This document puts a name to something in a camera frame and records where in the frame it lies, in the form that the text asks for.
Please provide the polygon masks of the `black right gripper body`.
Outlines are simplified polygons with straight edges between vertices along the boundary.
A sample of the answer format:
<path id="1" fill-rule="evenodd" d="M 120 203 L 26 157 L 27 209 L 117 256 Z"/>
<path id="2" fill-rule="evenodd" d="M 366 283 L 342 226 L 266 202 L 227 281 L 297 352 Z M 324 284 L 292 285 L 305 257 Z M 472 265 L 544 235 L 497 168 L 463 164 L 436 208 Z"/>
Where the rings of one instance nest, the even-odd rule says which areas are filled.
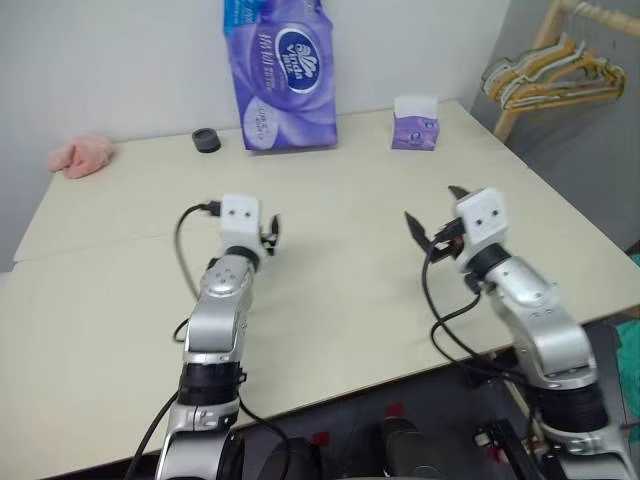
<path id="1" fill-rule="evenodd" d="M 456 259 L 464 249 L 465 226 L 461 218 L 445 224 L 431 242 L 431 261 L 439 262 L 447 257 Z"/>

